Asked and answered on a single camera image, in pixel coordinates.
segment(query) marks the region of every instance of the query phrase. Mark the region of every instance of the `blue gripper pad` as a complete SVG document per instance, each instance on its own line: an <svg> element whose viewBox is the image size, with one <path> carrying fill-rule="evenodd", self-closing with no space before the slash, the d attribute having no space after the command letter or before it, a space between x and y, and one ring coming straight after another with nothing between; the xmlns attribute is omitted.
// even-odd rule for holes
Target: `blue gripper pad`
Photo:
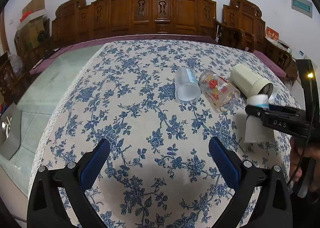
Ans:
<svg viewBox="0 0 320 228"><path fill-rule="evenodd" d="M97 179L104 163L110 154L110 143L106 139L102 139L93 151L87 152L91 154L88 163L80 173L80 187L84 193L87 189L91 189L93 183Z"/></svg>
<svg viewBox="0 0 320 228"><path fill-rule="evenodd" d="M240 164L241 160L233 151L227 151L217 137L212 137L210 139L209 153L217 165L224 181L227 183L227 186L236 191L240 185L240 173L232 160L236 160L236 162Z"/></svg>

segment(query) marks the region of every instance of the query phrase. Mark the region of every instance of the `purple cushion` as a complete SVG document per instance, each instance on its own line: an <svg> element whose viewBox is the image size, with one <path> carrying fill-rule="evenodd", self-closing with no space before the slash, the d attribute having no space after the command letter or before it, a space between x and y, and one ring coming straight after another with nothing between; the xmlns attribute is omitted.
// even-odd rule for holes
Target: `purple cushion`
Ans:
<svg viewBox="0 0 320 228"><path fill-rule="evenodd" d="M285 78L287 75L281 68L279 68L270 58L260 51L255 50L254 55L260 59L273 73L279 78Z"/></svg>
<svg viewBox="0 0 320 228"><path fill-rule="evenodd" d="M183 41L196 41L203 43L217 44L210 36L193 36L193 35L175 35L175 34L138 34L138 35L127 35L117 36L111 38L104 38L98 40L91 40L86 42L77 43L68 47L64 47L54 53L50 59L42 61L41 64L36 68L30 70L30 74L41 73L47 67L49 67L55 59L66 51L78 50L86 47L103 45L112 41L130 41L130 40L183 40Z"/></svg>

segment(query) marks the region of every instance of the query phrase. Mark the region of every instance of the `glass tabletop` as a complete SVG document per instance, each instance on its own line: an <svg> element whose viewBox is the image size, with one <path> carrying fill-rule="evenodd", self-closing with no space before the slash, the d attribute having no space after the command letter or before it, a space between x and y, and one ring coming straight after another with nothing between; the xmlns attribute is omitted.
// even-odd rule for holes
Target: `glass tabletop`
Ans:
<svg viewBox="0 0 320 228"><path fill-rule="evenodd" d="M37 77L18 102L22 111L21 146L10 160L0 156L0 164L25 195L35 152L52 113L78 72L101 47L63 53Z"/></svg>

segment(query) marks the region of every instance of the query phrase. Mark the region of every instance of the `human hand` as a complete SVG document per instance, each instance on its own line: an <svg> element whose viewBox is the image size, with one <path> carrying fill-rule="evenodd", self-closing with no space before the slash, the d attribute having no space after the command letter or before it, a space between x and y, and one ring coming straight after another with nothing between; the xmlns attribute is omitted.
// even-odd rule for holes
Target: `human hand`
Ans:
<svg viewBox="0 0 320 228"><path fill-rule="evenodd" d="M297 148L295 140L293 137L290 139L291 151L290 151L290 172L289 176L295 172L297 165L299 163L303 148ZM320 188L320 146L316 145L307 145L304 151L304 157L313 158L316 162L315 171L313 174L313 182L309 186L311 192L316 192ZM298 182L302 176L302 170L299 167L297 173L292 179L293 182Z"/></svg>

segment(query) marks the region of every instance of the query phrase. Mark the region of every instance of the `screw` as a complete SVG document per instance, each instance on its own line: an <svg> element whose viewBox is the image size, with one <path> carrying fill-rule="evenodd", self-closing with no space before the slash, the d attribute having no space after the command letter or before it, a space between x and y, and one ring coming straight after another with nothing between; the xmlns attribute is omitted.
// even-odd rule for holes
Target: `screw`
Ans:
<svg viewBox="0 0 320 228"><path fill-rule="evenodd" d="M245 162L243 162L243 164L244 164L245 167L251 167L252 166L252 163L250 161L247 161L247 160Z"/></svg>
<svg viewBox="0 0 320 228"><path fill-rule="evenodd" d="M72 161L72 162L69 162L67 166L68 168L74 168L76 166L76 163Z"/></svg>
<svg viewBox="0 0 320 228"><path fill-rule="evenodd" d="M39 171L39 172L44 172L44 170L45 170L45 166L40 166L40 167L38 168L38 171Z"/></svg>
<svg viewBox="0 0 320 228"><path fill-rule="evenodd" d="M275 165L273 168L275 169L276 172L280 172L281 171L281 168L278 165Z"/></svg>

